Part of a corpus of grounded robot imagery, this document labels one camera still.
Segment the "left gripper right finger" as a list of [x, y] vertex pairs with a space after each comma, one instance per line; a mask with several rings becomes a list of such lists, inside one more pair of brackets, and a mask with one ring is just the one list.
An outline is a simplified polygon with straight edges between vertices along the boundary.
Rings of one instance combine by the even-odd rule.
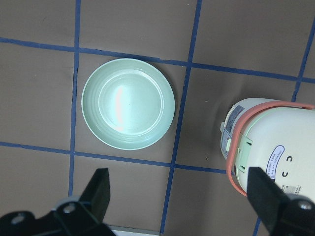
[[274, 231], [288, 205], [288, 196], [260, 168], [250, 167], [247, 198], [268, 231]]

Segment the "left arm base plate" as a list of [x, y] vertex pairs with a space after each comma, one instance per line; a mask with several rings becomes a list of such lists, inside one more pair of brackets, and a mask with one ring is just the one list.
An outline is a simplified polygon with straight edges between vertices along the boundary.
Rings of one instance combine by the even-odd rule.
[[160, 233], [151, 230], [135, 229], [128, 227], [109, 226], [116, 236], [159, 236]]

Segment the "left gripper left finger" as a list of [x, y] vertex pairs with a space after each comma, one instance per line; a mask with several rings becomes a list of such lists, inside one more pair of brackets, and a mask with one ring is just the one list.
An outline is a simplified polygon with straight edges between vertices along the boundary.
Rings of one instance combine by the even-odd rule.
[[79, 198], [88, 211], [99, 221], [103, 221], [110, 202], [110, 179], [108, 168], [96, 169]]

